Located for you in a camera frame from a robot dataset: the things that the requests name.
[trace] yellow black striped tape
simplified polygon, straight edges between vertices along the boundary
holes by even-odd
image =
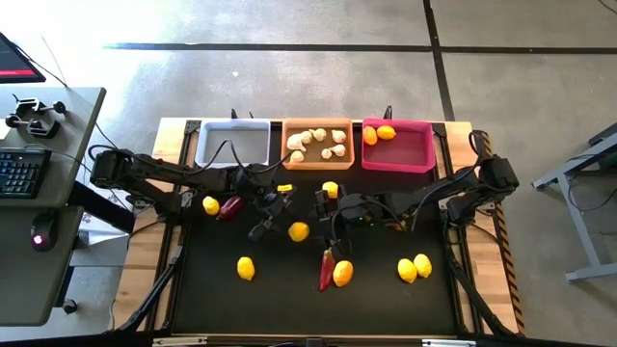
[[[489,140],[489,136],[484,132],[482,133],[482,140],[484,141],[485,154],[488,156],[493,155],[491,141]],[[512,308],[514,309],[517,327],[519,333],[524,335],[523,308],[521,307],[521,300],[519,299],[519,287],[517,286],[517,277],[514,273],[514,263],[512,262],[512,253],[510,252],[510,238],[508,237],[508,228],[505,224],[505,218],[503,218],[501,203],[495,204],[495,211],[495,229],[501,249],[503,270],[505,271],[508,287],[510,289],[510,299],[512,300]]]

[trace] monitor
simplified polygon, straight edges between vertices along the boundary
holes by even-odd
[[[0,33],[0,84],[30,82],[45,82],[45,76]]]

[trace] keyboard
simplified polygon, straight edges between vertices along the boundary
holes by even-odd
[[[45,177],[51,151],[0,148],[0,199],[34,199]]]

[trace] plastic container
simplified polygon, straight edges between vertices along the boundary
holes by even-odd
[[[252,163],[268,165],[270,153],[269,120],[205,120],[201,122],[200,137],[195,153],[195,163],[203,167],[219,148],[223,140],[230,139],[242,165]],[[211,168],[237,166],[231,146],[225,144]]]
[[[394,128],[391,140],[378,139],[374,146],[362,141],[362,167],[368,170],[423,174],[435,167],[433,126],[427,121],[365,119],[362,129],[382,125]]]
[[[293,134],[301,133],[309,129],[323,128],[328,132],[326,139],[318,142],[314,138],[310,144],[305,145],[307,149],[303,152],[305,160],[300,163],[290,163],[289,159],[282,164],[288,170],[347,170],[356,156],[354,153],[354,131],[350,119],[285,119],[282,121],[282,137],[281,137],[281,159],[289,151],[287,149],[287,139]],[[342,144],[337,144],[332,139],[332,130],[342,130],[347,135],[347,138]],[[324,148],[334,147],[336,145],[345,145],[345,155],[337,157],[332,155],[330,159],[321,157],[321,151]]]

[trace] computer mouse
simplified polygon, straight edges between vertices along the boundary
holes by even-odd
[[[47,211],[35,217],[30,228],[30,243],[37,252],[47,252],[54,248],[58,238],[56,212]]]

